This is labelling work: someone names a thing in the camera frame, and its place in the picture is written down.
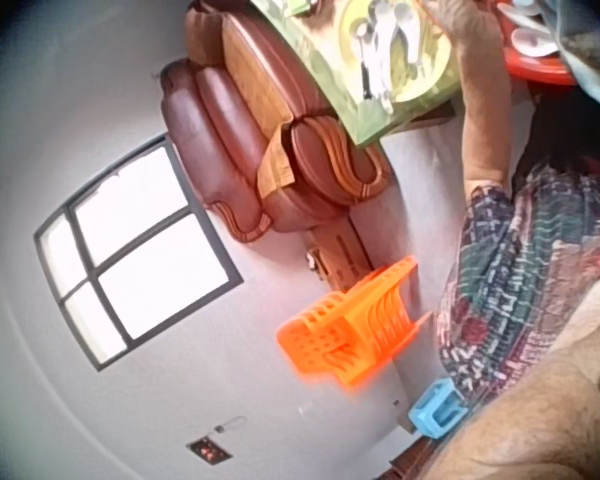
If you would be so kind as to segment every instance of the window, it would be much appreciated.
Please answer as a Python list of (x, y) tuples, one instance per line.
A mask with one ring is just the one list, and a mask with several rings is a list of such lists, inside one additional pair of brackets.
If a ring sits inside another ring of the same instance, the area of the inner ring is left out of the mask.
[(164, 137), (99, 175), (34, 240), (98, 370), (242, 283)]

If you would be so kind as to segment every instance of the table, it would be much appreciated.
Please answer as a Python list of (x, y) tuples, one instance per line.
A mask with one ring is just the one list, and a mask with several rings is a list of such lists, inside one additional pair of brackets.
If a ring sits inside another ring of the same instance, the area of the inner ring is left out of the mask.
[[(452, 56), (430, 90), (413, 100), (394, 103), (393, 114), (388, 114), (377, 99), (363, 100), (361, 86), (359, 92), (352, 87), (361, 83), (360, 71), (352, 72), (342, 58), (339, 26), (349, 2), (365, 1), (369, 3), (369, 0), (322, 0), (317, 14), (302, 19), (285, 18), (279, 0), (251, 0), (300, 57), (356, 145), (367, 145), (397, 126), (413, 121), (445, 103), (460, 88)], [(444, 109), (446, 114), (449, 108), (447, 105)]]

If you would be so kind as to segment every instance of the orange plastic stool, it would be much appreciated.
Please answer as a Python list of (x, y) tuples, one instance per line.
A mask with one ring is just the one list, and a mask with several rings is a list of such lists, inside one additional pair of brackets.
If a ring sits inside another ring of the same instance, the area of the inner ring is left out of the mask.
[(411, 322), (400, 298), (400, 284), (415, 267), (407, 257), (376, 270), (283, 325), (276, 338), (298, 373), (330, 372), (354, 386), (411, 343), (428, 318)]

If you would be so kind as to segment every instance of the window frame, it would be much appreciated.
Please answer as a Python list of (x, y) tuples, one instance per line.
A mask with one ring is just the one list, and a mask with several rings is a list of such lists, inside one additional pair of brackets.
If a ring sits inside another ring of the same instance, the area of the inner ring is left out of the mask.
[[(171, 215), (166, 218), (160, 220), (158, 223), (154, 224), (152, 227), (149, 227), (146, 231), (133, 238), (131, 241), (120, 247), (114, 253), (111, 254), (109, 258), (101, 262), (99, 265), (95, 266), (91, 259), (91, 255), (89, 254), (89, 250), (80, 229), (80, 224), (78, 223), (76, 217), (76, 207), (89, 197), (99, 186), (100, 184), (118, 173), (121, 169), (123, 169), (126, 165), (132, 163), (133, 161), (148, 155), (149, 153), (159, 149), (165, 148), (167, 156), (169, 158), (169, 162), (171, 167), (173, 168), (174, 174), (182, 189), (182, 192), (187, 200), (187, 205), (176, 210)], [(42, 237), (47, 231), (49, 227), (62, 215), (65, 216), (69, 226), (71, 228), (71, 232), (73, 233), (73, 237), (76, 242), (76, 246), (78, 249), (78, 254), (80, 256), (80, 260), (82, 261), (82, 265), (84, 266), (86, 277), (78, 282), (77, 285), (72, 287), (65, 295), (60, 295), (58, 289), (56, 288), (56, 284), (51, 273), (51, 269), (49, 268), (49, 264), (47, 263), (47, 259), (44, 254), (43, 246), (42, 246)], [(180, 311), (174, 313), (170, 317), (166, 318), (164, 321), (160, 322), (158, 325), (143, 333), (138, 338), (132, 338), (131, 335), (126, 331), (122, 321), (118, 317), (115, 312), (111, 302), (107, 298), (107, 295), (100, 284), (99, 277), (106, 272), (109, 268), (113, 267), (116, 263), (126, 257), (128, 254), (136, 250), (138, 247), (142, 246), (156, 235), (165, 231), (167, 228), (174, 225), (176, 222), (184, 219), (189, 215), (194, 215), (200, 224), (200, 228), (204, 232), (209, 245), (211, 246), (216, 258), (220, 262), (220, 265), (224, 268), (227, 274), (227, 282), (222, 284), (220, 287), (212, 290), (206, 295), (200, 297), (194, 302), (190, 303), (187, 307), (181, 309)], [(120, 358), (124, 357), (128, 353), (132, 352), (139, 346), (143, 345), (147, 341), (151, 340), (155, 336), (164, 332), (168, 328), (172, 327), (179, 321), (188, 317), (195, 311), (200, 308), (208, 305), (213, 302), (220, 296), (234, 289), (238, 285), (243, 283), (243, 278), (240, 275), (240, 272), (236, 268), (233, 260), (229, 256), (220, 236), (218, 235), (211, 219), (207, 215), (206, 210), (200, 203), (200, 201), (196, 198), (193, 189), (189, 183), (189, 179), (184, 171), (180, 158), (175, 150), (175, 147), (168, 139), (168, 137), (163, 134), (159, 137), (147, 142), (141, 147), (137, 148), (130, 154), (126, 155), (122, 159), (114, 162), (111, 166), (104, 169), (102, 172), (97, 174), (92, 180), (90, 180), (84, 187), (78, 190), (74, 195), (69, 197), (67, 201), (65, 201), (55, 212), (51, 214), (51, 216), (36, 230), (33, 235), (34, 243), (36, 246), (36, 251), (38, 254), (38, 258), (40, 260), (40, 264), (42, 265), (42, 270), (44, 272), (45, 278), (47, 279), (47, 283), (51, 288), (51, 292), (53, 294), (53, 298), (60, 308), (62, 316), (64, 317), (69, 330), (75, 337), (76, 341), (82, 348), (82, 351), (85, 353), (91, 364), (95, 367), (95, 369), (100, 372), (109, 365), (113, 364)], [(69, 314), (66, 308), (66, 301), (71, 298), (71, 296), (76, 293), (81, 287), (87, 284), (91, 284), (93, 290), (98, 297), (98, 300), (101, 302), (105, 312), (109, 316), (111, 323), (118, 331), (120, 336), (122, 337), (122, 341), (126, 345), (126, 349), (121, 351), (120, 353), (114, 355), (113, 357), (105, 360), (104, 362), (99, 362), (95, 357), (94, 353), (89, 348), (89, 345), (86, 343), (80, 331), (78, 330), (77, 325), (74, 323), (71, 315)]]

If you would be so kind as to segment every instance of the window pane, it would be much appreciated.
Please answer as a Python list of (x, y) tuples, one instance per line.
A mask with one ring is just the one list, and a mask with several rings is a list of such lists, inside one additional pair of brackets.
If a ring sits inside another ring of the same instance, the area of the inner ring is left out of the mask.
[(193, 215), (156, 235), (100, 277), (109, 301), (133, 338), (227, 281)]
[(87, 276), (71, 226), (64, 215), (42, 234), (40, 243), (58, 293), (63, 296)]
[(100, 363), (126, 348), (90, 283), (71, 295), (65, 307)]
[(76, 208), (95, 265), (187, 204), (167, 151), (159, 148), (105, 180)]

